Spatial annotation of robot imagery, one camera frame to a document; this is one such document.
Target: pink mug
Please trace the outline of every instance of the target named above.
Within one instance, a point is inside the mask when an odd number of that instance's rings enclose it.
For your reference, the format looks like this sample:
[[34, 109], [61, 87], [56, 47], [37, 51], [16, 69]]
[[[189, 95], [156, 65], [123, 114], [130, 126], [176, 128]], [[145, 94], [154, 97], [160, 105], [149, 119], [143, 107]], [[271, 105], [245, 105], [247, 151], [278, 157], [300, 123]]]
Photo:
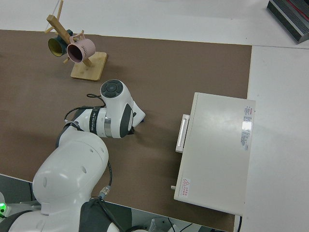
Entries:
[[[74, 41], [74, 37], [80, 36], [80, 40]], [[75, 62], [80, 63], [83, 60], [91, 57], [96, 52], [95, 44], [90, 39], [85, 39], [84, 34], [79, 33], [70, 36], [70, 44], [67, 48], [69, 58]]]

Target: warning label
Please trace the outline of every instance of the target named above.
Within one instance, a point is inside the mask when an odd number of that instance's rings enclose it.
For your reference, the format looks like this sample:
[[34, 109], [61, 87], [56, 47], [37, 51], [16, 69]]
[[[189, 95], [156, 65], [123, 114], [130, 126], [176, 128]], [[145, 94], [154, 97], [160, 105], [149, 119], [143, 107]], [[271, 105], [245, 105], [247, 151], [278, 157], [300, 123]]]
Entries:
[[190, 179], [183, 178], [182, 180], [182, 187], [181, 187], [181, 196], [188, 197], [190, 188]]
[[243, 150], [248, 151], [250, 145], [250, 134], [252, 130], [252, 116], [254, 109], [250, 106], [247, 106], [243, 112], [243, 122], [242, 122], [242, 133], [240, 144]]

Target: green indicator light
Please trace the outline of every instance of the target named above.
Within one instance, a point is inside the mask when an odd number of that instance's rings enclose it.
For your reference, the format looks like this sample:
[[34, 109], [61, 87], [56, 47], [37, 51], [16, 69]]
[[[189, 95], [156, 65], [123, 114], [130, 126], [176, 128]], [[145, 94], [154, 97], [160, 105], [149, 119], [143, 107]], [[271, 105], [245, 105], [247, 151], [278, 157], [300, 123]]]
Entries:
[[3, 213], [6, 210], [6, 205], [4, 203], [0, 203], [0, 213]]

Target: green mug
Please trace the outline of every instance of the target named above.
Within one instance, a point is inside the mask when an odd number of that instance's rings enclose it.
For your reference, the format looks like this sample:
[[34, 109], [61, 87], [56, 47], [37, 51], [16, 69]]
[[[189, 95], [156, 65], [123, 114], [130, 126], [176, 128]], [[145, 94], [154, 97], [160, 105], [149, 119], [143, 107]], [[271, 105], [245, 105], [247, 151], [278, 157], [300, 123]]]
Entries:
[[[70, 36], [73, 35], [71, 30], [67, 30]], [[56, 56], [60, 57], [67, 53], [68, 44], [58, 35], [48, 40], [49, 50]]]

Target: mug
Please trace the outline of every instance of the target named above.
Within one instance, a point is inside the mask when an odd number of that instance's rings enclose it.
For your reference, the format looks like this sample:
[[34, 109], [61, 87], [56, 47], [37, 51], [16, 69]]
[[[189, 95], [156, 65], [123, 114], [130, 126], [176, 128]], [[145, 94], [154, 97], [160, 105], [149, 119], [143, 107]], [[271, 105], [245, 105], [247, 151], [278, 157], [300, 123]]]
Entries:
[[[74, 41], [74, 37], [80, 36], [81, 40]], [[67, 48], [69, 58], [80, 63], [83, 60], [91, 57], [96, 52], [95, 44], [90, 39], [85, 39], [84, 34], [79, 33], [70, 37], [70, 44]]]
[[[73, 35], [71, 30], [67, 30], [70, 36]], [[56, 56], [60, 57], [67, 53], [67, 43], [58, 35], [57, 37], [48, 40], [49, 50]]]

